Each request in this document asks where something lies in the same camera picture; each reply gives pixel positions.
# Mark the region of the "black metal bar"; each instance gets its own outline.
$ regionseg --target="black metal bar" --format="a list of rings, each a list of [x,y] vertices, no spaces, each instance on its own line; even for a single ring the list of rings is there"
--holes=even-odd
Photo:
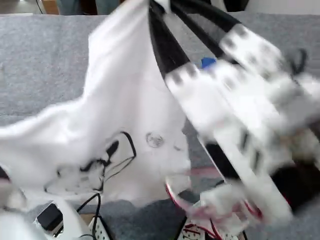
[[[241,24],[238,19],[228,13],[199,0],[171,0],[171,3],[180,3],[184,7],[191,8],[225,32],[229,32],[236,24]]]
[[[163,8],[150,1],[149,23],[154,55],[162,77],[190,62],[184,50],[163,21]]]
[[[184,13],[181,2],[172,2],[171,9],[217,58],[223,55],[224,52],[219,47],[219,44],[209,36],[202,27]]]

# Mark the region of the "power strip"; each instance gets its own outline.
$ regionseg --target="power strip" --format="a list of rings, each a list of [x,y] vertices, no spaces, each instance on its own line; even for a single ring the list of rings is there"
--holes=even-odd
[[[94,225],[94,221],[95,221],[95,218],[92,218],[89,224],[89,229],[91,232],[92,232],[92,227]],[[110,234],[108,234],[108,231],[106,230],[100,216],[97,218],[97,221],[96,221],[95,238],[97,240],[113,240]]]

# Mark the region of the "gray fabric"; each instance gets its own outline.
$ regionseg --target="gray fabric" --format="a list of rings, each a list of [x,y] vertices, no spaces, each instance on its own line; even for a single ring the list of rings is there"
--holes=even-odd
[[[283,51],[303,47],[309,52],[307,70],[320,77],[320,17],[236,13],[245,25]],[[217,37],[217,28],[201,17],[193,18]],[[88,62],[88,34],[103,16],[32,16],[0,19],[0,124],[6,125],[35,115],[45,106],[78,97],[82,92]],[[212,54],[183,25],[169,25],[190,59],[199,63]],[[195,131],[189,123],[191,164],[209,165]],[[28,213],[34,219],[43,208]],[[85,211],[93,212],[94,206]],[[166,240],[173,238],[183,213],[170,200],[136,209],[125,201],[102,207],[101,215],[118,240]],[[320,206],[297,218],[289,226],[267,229],[268,239],[311,240],[320,233]],[[248,230],[249,239],[259,240],[257,229]]]

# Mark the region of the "cardboard box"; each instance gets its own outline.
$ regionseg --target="cardboard box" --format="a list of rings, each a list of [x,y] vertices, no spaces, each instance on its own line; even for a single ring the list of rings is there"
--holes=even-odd
[[[41,0],[46,14],[59,15],[56,0]]]

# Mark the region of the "logo on shirt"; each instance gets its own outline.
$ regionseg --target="logo on shirt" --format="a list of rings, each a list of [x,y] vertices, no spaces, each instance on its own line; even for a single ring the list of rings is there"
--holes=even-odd
[[[44,191],[59,195],[103,192],[105,182],[128,167],[136,156],[131,136],[121,131],[107,140],[99,158],[89,160],[84,166],[59,167],[56,178],[44,186]]]

